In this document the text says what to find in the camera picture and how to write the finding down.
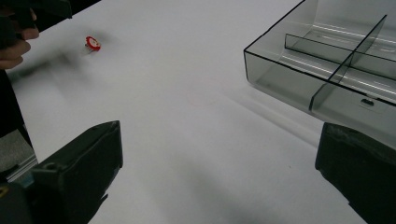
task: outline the black object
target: black object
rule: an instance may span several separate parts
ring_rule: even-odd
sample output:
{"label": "black object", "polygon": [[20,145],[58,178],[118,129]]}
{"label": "black object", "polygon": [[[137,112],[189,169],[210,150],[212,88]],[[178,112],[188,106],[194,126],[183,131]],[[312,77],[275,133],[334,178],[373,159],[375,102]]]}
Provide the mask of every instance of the black object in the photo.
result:
{"label": "black object", "polygon": [[87,224],[121,167],[120,123],[94,126],[32,168],[33,184],[0,185],[0,223]]}
{"label": "black object", "polygon": [[325,123],[315,166],[367,223],[396,223],[395,149]]}

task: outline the white tabletop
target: white tabletop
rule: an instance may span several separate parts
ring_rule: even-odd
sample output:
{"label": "white tabletop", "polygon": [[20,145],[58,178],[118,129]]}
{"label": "white tabletop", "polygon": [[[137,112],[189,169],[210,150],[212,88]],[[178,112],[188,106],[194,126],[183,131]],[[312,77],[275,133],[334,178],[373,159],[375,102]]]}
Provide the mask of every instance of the white tabletop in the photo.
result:
{"label": "white tabletop", "polygon": [[364,223],[315,170],[322,121],[246,81],[244,47],[297,3],[103,0],[48,29],[9,72],[38,159],[118,119],[92,224]]}

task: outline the plastic compartment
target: plastic compartment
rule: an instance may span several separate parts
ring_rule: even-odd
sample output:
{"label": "plastic compartment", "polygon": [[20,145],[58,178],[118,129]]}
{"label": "plastic compartment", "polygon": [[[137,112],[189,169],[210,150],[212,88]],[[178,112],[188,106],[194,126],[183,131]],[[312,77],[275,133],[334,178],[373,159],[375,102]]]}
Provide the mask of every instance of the plastic compartment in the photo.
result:
{"label": "plastic compartment", "polygon": [[245,49],[247,80],[396,148],[396,2],[305,0]]}

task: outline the red bottle cap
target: red bottle cap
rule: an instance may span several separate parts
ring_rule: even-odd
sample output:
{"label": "red bottle cap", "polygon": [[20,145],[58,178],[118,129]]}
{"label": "red bottle cap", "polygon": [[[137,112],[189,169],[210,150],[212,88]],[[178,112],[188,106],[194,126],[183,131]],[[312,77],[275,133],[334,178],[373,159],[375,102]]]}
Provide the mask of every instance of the red bottle cap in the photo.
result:
{"label": "red bottle cap", "polygon": [[90,50],[98,51],[101,48],[99,41],[97,41],[92,36],[87,36],[85,39],[87,40],[87,44],[85,46],[87,46]]}

